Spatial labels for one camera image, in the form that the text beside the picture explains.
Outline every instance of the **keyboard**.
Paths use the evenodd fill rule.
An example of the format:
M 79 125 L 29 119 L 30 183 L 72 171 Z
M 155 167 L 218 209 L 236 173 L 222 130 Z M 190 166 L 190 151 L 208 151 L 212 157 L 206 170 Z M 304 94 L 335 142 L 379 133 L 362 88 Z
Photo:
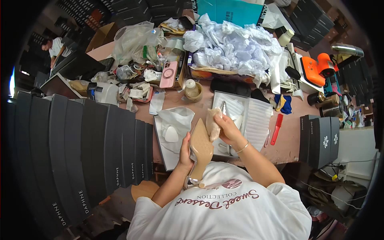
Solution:
M 105 66 L 104 72 L 109 72 L 111 70 L 111 67 L 112 67 L 114 62 L 115 62 L 114 58 L 107 58 L 107 59 L 99 61 L 99 63 L 101 63 Z

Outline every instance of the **hand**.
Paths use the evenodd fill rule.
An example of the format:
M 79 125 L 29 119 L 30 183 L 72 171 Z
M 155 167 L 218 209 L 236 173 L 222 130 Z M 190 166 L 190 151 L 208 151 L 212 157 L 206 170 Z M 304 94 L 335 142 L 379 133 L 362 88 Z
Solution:
M 181 171 L 188 174 L 190 170 L 193 168 L 194 161 L 189 158 L 189 139 L 191 134 L 187 132 L 185 138 L 183 138 L 183 143 L 181 144 L 180 149 L 180 158 L 179 162 L 175 169 L 180 169 Z
M 221 119 L 218 115 L 215 115 L 214 120 L 222 128 L 220 139 L 231 145 L 235 151 L 241 150 L 247 144 L 248 141 L 243 137 L 230 117 L 223 114 L 223 119 Z

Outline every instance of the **pink table surface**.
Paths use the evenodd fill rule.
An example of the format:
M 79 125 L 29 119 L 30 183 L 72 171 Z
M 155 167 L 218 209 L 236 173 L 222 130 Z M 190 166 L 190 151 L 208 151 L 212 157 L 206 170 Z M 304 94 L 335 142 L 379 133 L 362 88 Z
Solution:
M 88 55 L 100 61 L 107 58 L 113 51 L 113 48 L 114 42 L 111 42 L 88 52 Z M 202 118 L 205 122 L 206 112 L 207 109 L 212 106 L 214 93 L 211 92 L 209 88 L 210 80 L 201 80 L 200 83 L 203 86 L 204 91 L 201 101 L 197 103 L 186 102 L 181 99 L 184 95 L 184 91 L 178 93 L 177 89 L 166 89 L 163 109 L 185 106 L 195 112 L 195 116 L 192 120 L 192 126 L 197 123 L 199 118 Z M 274 94 L 268 93 L 268 96 L 273 98 Z M 272 163 L 282 164 L 298 160 L 300 145 L 300 117 L 307 114 L 319 115 L 318 109 L 311 107 L 307 103 L 307 96 L 308 94 L 304 93 L 304 101 L 298 97 L 292 97 L 292 113 L 288 115 L 283 114 L 283 123 L 274 146 L 270 145 L 270 141 L 275 130 L 278 112 L 273 111 L 273 116 L 271 117 L 269 124 L 269 129 L 271 130 L 270 141 L 268 146 L 266 148 L 263 147 L 261 150 L 261 153 L 264 154 Z M 136 119 L 153 124 L 153 115 L 149 114 L 149 103 L 134 101 L 134 104 L 136 104 L 139 108 L 136 113 Z M 120 104 L 120 107 L 125 108 L 126 104 Z M 162 164 L 162 157 L 155 132 L 153 135 L 153 162 Z M 230 162 L 238 166 L 243 166 L 241 160 L 239 159 L 231 159 Z

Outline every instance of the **beige pointed heel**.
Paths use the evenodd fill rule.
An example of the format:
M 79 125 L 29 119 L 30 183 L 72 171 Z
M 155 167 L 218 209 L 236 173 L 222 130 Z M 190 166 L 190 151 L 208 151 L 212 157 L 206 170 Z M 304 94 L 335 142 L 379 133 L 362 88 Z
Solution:
M 190 174 L 186 177 L 184 188 L 188 185 L 204 187 L 201 183 L 205 167 L 212 160 L 214 146 L 209 141 L 209 136 L 203 120 L 200 118 L 195 125 L 189 140 L 189 157 L 195 162 Z

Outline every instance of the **pink phone case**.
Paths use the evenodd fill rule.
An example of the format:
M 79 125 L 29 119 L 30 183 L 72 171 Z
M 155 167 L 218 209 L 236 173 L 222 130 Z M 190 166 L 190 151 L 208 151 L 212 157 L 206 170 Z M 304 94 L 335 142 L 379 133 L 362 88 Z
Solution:
M 175 84 L 177 72 L 177 61 L 165 63 L 163 74 L 161 75 L 160 88 L 171 88 Z

